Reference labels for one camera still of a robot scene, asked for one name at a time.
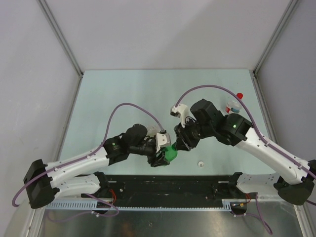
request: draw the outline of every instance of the plastic bottle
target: plastic bottle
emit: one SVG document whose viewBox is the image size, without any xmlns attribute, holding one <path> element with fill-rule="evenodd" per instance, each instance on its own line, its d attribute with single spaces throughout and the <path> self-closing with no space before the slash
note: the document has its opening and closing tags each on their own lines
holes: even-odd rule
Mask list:
<svg viewBox="0 0 316 237">
<path fill-rule="evenodd" d="M 239 99 L 242 99 L 243 94 L 237 93 L 237 97 Z M 233 99 L 227 102 L 225 110 L 228 114 L 233 114 L 233 113 L 238 114 L 241 109 L 242 109 L 242 105 L 236 99 Z"/>
</svg>

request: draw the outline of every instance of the black end cap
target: black end cap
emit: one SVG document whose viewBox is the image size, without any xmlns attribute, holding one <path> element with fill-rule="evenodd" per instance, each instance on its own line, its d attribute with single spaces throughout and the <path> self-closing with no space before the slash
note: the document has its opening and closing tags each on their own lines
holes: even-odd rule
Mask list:
<svg viewBox="0 0 316 237">
<path fill-rule="evenodd" d="M 303 183 L 284 186 L 282 183 L 275 183 L 277 194 L 285 201 L 293 205 L 303 205 L 312 194 L 314 183 L 306 179 Z"/>
<path fill-rule="evenodd" d="M 41 159 L 34 161 L 23 179 L 24 184 L 45 171 L 45 164 Z M 55 199 L 55 194 L 58 191 L 57 188 L 52 189 L 50 178 L 47 174 L 40 177 L 26 188 L 32 209 L 50 204 Z"/>
</svg>

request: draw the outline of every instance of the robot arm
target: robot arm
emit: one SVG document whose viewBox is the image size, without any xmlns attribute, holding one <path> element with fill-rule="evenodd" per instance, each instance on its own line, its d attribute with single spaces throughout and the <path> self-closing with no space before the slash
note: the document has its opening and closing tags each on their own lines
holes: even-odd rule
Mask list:
<svg viewBox="0 0 316 237">
<path fill-rule="evenodd" d="M 51 170 L 26 188 L 31 208 L 43 207 L 54 199 L 78 194 L 104 194 L 108 191 L 108 181 L 104 173 L 92 170 L 106 167 L 126 160 L 129 154 L 138 154 L 148 157 L 152 166 L 168 165 L 167 147 L 170 146 L 168 133 L 157 133 L 154 137 L 147 136 L 147 129 L 143 125 L 135 124 L 125 133 L 109 138 L 97 152 L 81 154 L 64 161 L 44 164 L 41 159 L 32 163 L 25 178 L 26 184 L 35 176 Z M 75 161 L 80 157 L 84 159 L 58 168 L 64 163 Z"/>
<path fill-rule="evenodd" d="M 286 153 L 298 163 L 300 167 L 267 146 L 255 132 L 252 123 L 238 114 L 223 116 L 215 106 L 204 99 L 191 107 L 195 119 L 188 117 L 186 105 L 179 104 L 171 108 L 171 115 L 180 118 L 180 123 L 174 130 L 177 135 L 175 148 L 190 151 L 195 148 L 200 139 L 215 137 L 225 145 L 236 146 L 251 153 L 259 160 L 273 168 L 279 175 L 245 175 L 238 173 L 236 187 L 244 193 L 267 190 L 273 185 L 273 190 L 281 198 L 295 205 L 302 205 L 312 193 L 313 178 L 302 167 L 316 173 L 315 161 L 306 161 L 295 157 L 285 149 L 265 138 L 282 152 Z"/>
</svg>

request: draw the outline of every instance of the red cap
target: red cap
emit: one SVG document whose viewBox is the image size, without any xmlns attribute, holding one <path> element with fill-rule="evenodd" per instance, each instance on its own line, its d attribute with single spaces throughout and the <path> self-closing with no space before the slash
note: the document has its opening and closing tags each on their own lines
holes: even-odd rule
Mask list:
<svg viewBox="0 0 316 237">
<path fill-rule="evenodd" d="M 238 97 L 239 99 L 242 99 L 243 94 L 242 94 L 242 93 L 237 93 L 237 97 Z"/>
</svg>

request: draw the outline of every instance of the light blue table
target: light blue table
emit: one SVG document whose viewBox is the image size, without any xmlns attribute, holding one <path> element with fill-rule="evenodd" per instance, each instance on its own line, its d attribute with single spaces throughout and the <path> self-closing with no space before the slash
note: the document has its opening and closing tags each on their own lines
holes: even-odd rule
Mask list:
<svg viewBox="0 0 316 237">
<path fill-rule="evenodd" d="M 261 132 L 267 134 L 256 93 L 248 70 L 115 70 L 86 71 L 79 89 L 60 160 L 71 158 L 98 146 L 103 139 L 113 108 L 123 102 L 135 103 L 154 114 L 175 141 L 173 128 L 178 118 L 170 108 L 188 89 L 215 84 L 244 94 L 243 101 L 252 112 Z M 200 99 L 212 101 L 225 113 L 230 95 L 215 88 L 188 94 L 182 103 L 189 107 Z M 241 115 L 247 118 L 244 110 Z M 124 106 L 117 110 L 108 137 L 125 132 L 135 123 L 156 125 L 148 115 Z M 203 161 L 204 167 L 198 167 Z M 254 156 L 220 144 L 215 138 L 203 139 L 190 152 L 180 151 L 166 167 L 151 168 L 146 157 L 130 155 L 123 162 L 99 169 L 106 174 L 136 175 L 224 175 L 241 171 L 266 174 L 274 171 Z"/>
</svg>

